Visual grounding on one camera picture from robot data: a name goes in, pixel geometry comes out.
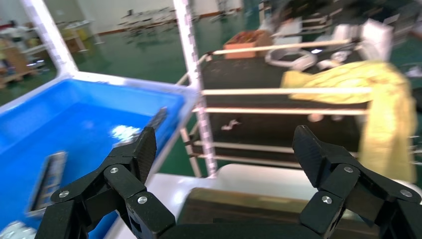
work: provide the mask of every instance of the factory floor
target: factory floor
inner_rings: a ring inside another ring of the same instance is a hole
[[[201,19],[195,23],[199,54],[221,49],[222,45],[236,33],[257,29],[258,25],[258,14],[250,14],[246,17],[239,13],[215,22],[210,22],[209,18]],[[125,37],[125,33],[116,33],[104,35],[102,40],[105,43],[100,45],[87,41],[86,47],[89,51],[74,54],[74,59],[81,71],[169,83],[177,82],[186,72],[175,24],[156,27],[155,32],[137,38],[129,39]],[[410,37],[406,44],[393,51],[392,62],[397,66],[410,62],[422,62],[422,41]],[[51,69],[49,72],[28,77],[22,82],[11,83],[7,88],[0,90],[0,105],[52,80],[56,71],[51,62],[47,62],[47,65]],[[414,80],[413,85],[414,87],[422,86],[422,80]],[[204,161],[199,160],[199,164],[205,174]],[[224,164],[227,162],[219,161],[219,166]],[[418,173],[421,178],[422,167],[419,168]],[[160,172],[193,176],[184,144],[180,139]]]

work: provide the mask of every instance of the white tube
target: white tube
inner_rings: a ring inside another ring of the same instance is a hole
[[[310,115],[310,114],[321,114],[321,115],[341,115],[341,116],[360,116],[366,115],[366,109],[265,109],[265,108],[219,108],[219,107],[208,107],[207,113],[236,113],[236,114],[278,114],[278,115]]]
[[[306,48],[306,47],[319,47],[319,46],[335,46],[344,45],[351,43],[350,39],[338,40],[338,41],[316,41],[316,42],[302,42],[295,44],[284,44],[284,45],[272,45],[272,46],[260,46],[260,47],[249,47],[231,50],[218,50],[213,52],[213,55],[222,55],[227,53],[240,53],[249,51],[269,51],[272,49],[287,49],[287,48]]]
[[[203,90],[204,96],[225,95],[289,95],[289,94],[364,94],[372,92],[370,87],[355,88],[263,88],[263,89],[218,89]]]

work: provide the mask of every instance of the brown box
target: brown box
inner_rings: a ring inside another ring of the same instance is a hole
[[[257,46],[270,46],[273,44],[271,34],[265,30],[256,30],[252,32],[240,32],[232,39],[230,39],[225,45],[225,50],[249,48]],[[239,58],[252,58],[265,56],[267,51],[250,51],[250,52],[239,52],[239,53],[228,53],[225,55],[226,59],[239,59]]]

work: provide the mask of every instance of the white pipe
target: white pipe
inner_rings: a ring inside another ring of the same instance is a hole
[[[204,158],[203,154],[198,155],[198,158]],[[259,158],[243,158],[235,156],[222,156],[216,155],[216,160],[225,160],[232,162],[242,162],[242,163],[253,163],[253,164],[262,164],[262,165],[271,165],[279,167],[289,167],[289,168],[301,168],[299,163],[284,162],[282,160],[269,160],[269,159],[259,159]]]
[[[231,148],[231,149],[243,149],[243,150],[255,150],[255,151],[266,151],[276,153],[295,153],[291,147],[281,146],[268,146],[258,144],[243,144],[243,143],[225,143],[225,142],[214,142],[216,148]],[[194,142],[195,146],[202,146],[200,141]],[[357,157],[357,152],[349,152],[353,157]]]
[[[203,55],[199,60],[198,60],[198,64],[201,65],[205,59],[207,58],[208,55]],[[182,85],[187,79],[189,79],[188,73],[186,72],[181,78],[180,80],[176,83],[176,85]]]
[[[288,95],[288,94],[363,94],[371,93],[370,87],[355,88],[262,88],[203,90],[204,96],[225,95]]]
[[[359,109],[283,109],[283,108],[274,108],[274,109],[263,109],[263,108],[218,108],[218,107],[208,107],[207,113],[235,113],[235,114],[277,114],[277,115],[310,115],[310,114],[320,114],[327,116],[360,116],[366,115],[365,110]]]
[[[240,48],[240,49],[231,49],[231,50],[218,50],[218,51],[213,52],[212,54],[222,55],[222,54],[228,54],[228,53],[240,53],[240,52],[249,52],[249,51],[268,51],[268,50],[273,50],[273,49],[335,46],[335,45],[344,45],[344,44],[349,44],[349,43],[351,43],[350,39],[335,40],[335,41],[302,42],[302,43],[284,44],[284,45],[259,46],[259,47]]]

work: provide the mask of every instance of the bolt head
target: bolt head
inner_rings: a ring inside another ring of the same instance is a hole
[[[327,204],[331,204],[332,203],[332,199],[330,197],[328,197],[328,196],[323,196],[322,197],[322,201],[324,203],[327,203]]]
[[[110,173],[117,173],[118,172],[118,168],[112,168],[110,169]]]
[[[138,203],[139,204],[144,204],[144,203],[146,203],[146,201],[148,201],[148,198],[147,197],[139,197],[138,198]]]
[[[411,198],[413,196],[413,194],[411,192],[409,192],[408,190],[402,189],[400,190],[400,193],[403,194],[404,196]]]
[[[69,191],[63,191],[59,194],[59,198],[65,198],[67,195],[69,195]]]
[[[351,167],[344,167],[344,170],[348,173],[353,173],[353,169]]]

